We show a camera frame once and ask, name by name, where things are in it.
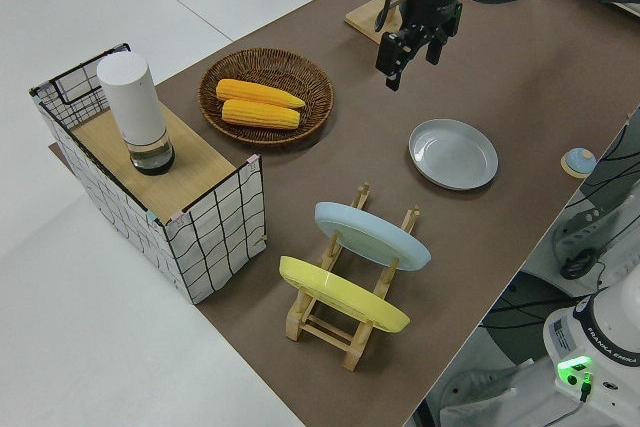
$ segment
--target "yellow corn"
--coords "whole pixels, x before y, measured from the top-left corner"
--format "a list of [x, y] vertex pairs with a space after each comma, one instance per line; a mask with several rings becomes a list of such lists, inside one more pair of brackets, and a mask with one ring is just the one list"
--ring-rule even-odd
[[236, 79], [221, 79], [216, 86], [216, 96], [222, 101], [242, 99], [287, 107], [289, 109], [304, 107], [304, 100], [299, 99], [295, 95], [291, 95], [289, 92]]
[[249, 127], [293, 130], [300, 125], [300, 113], [271, 104], [229, 99], [222, 106], [222, 120]]

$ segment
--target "brown tabletop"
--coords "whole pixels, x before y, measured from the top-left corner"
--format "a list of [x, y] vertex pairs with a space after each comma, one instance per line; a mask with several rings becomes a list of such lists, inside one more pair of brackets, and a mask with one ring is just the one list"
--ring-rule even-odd
[[[310, 426], [402, 425], [577, 189], [562, 154], [578, 146], [604, 152], [640, 99], [640, 22], [613, 7], [463, 0], [460, 31], [440, 65], [420, 54], [394, 93], [374, 68], [377, 45], [344, 22], [367, 1], [316, 0], [158, 86], [160, 99], [235, 165], [263, 155], [267, 250], [198, 307]], [[297, 52], [334, 82], [334, 111], [314, 145], [246, 147], [200, 114], [205, 70], [258, 46]], [[491, 139], [500, 159], [493, 183], [453, 192], [418, 173], [409, 135], [435, 118], [461, 120]], [[285, 338], [296, 291], [278, 261], [317, 261], [326, 238], [315, 204], [349, 203], [364, 181], [367, 210], [390, 222], [421, 207], [414, 235], [433, 260], [396, 275], [387, 299], [411, 323], [398, 334], [374, 332], [349, 372], [329, 344], [305, 333], [297, 343]], [[379, 268], [345, 252], [334, 272], [373, 288]]]

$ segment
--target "wicker basket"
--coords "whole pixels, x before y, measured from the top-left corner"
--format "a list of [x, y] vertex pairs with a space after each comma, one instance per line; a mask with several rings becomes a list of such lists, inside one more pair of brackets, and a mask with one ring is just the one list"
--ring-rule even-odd
[[[300, 127], [276, 130], [232, 125], [222, 120], [222, 102], [216, 97], [221, 79], [256, 82], [285, 90], [305, 101]], [[247, 144], [282, 146], [316, 132], [333, 107], [333, 86], [327, 75], [298, 54], [272, 48], [241, 50], [224, 57], [207, 70], [198, 91], [200, 110], [216, 129]]]

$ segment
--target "blue plate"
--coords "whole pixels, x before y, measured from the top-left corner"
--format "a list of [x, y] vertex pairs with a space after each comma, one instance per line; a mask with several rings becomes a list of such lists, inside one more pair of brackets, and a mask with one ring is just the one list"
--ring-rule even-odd
[[400, 227], [363, 210], [333, 202], [316, 205], [316, 225], [338, 243], [365, 259], [398, 270], [420, 270], [431, 260], [429, 250]]

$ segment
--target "white table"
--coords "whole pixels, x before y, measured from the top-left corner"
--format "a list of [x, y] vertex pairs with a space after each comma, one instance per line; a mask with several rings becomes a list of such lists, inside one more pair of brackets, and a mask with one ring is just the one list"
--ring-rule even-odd
[[121, 42], [160, 82], [309, 0], [0, 0], [0, 424], [300, 425], [47, 149], [28, 89]]

